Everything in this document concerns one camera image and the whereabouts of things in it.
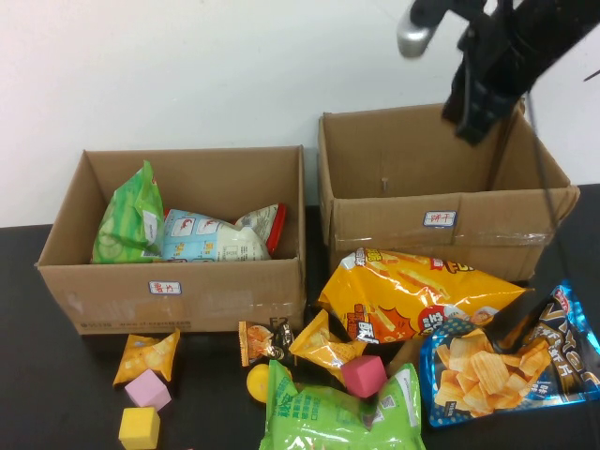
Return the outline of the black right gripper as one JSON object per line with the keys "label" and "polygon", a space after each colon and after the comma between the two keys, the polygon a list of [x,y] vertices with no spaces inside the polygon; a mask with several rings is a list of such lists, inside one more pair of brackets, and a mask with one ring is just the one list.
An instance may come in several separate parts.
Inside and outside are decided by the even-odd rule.
{"label": "black right gripper", "polygon": [[531,11],[470,8],[466,19],[458,44],[463,59],[442,117],[456,125],[460,139],[477,145],[531,89]]}

